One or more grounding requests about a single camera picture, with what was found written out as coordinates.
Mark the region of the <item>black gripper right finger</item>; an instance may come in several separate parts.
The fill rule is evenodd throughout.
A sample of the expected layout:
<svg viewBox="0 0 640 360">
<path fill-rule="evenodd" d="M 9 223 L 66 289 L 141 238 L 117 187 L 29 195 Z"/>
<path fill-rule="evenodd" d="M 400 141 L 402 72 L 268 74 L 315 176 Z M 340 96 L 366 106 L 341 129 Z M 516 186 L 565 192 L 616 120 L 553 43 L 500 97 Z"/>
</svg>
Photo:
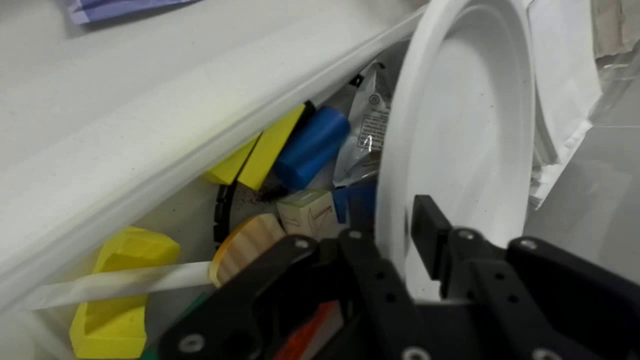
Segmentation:
<svg viewBox="0 0 640 360">
<path fill-rule="evenodd" d="M 453 226 L 428 193 L 412 203 L 409 235 L 444 300 L 467 300 L 520 360 L 637 360 L 640 283 L 541 238 L 493 245 Z"/>
</svg>

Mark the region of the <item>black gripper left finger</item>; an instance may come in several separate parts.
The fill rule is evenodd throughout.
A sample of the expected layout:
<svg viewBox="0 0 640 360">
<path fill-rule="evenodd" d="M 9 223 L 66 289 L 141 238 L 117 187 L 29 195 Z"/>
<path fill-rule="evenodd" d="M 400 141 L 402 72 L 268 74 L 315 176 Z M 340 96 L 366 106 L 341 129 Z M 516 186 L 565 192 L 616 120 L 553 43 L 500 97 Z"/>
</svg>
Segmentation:
<svg viewBox="0 0 640 360">
<path fill-rule="evenodd" d="M 338 329 L 315 360 L 400 360 L 412 303 L 368 238 L 285 235 L 188 307 L 153 344 L 153 360 L 275 360 L 321 305 Z"/>
</svg>

